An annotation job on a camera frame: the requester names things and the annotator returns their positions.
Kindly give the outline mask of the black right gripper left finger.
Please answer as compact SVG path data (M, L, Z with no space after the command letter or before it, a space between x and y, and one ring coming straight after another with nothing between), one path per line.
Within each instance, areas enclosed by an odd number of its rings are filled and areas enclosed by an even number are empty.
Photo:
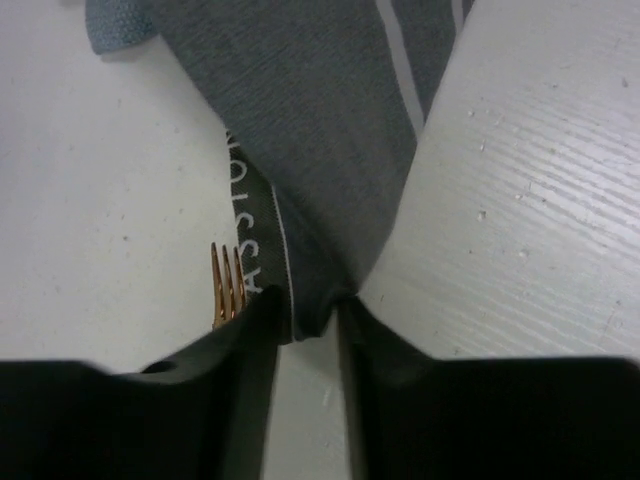
M1 365L5 479L257 479L282 292L137 373L69 360Z

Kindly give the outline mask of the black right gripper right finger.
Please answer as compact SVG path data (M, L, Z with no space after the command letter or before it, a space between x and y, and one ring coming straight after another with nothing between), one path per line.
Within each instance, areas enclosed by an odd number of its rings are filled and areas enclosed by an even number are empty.
M436 359L351 298L337 317L355 479L635 479L639 366Z

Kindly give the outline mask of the copper fork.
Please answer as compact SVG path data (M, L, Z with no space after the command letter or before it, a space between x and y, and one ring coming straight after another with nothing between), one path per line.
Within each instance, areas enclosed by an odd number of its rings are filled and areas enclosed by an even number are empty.
M212 329L229 323L246 307L247 296L242 265L237 247L218 248L211 244L211 267L214 294Z

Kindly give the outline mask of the grey cloth placemat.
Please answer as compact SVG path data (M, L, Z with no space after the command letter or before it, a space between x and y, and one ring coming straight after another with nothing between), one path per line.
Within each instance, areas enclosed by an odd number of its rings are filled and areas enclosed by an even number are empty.
M321 336L393 229L468 1L89 1L98 55L162 38L221 118L249 294Z

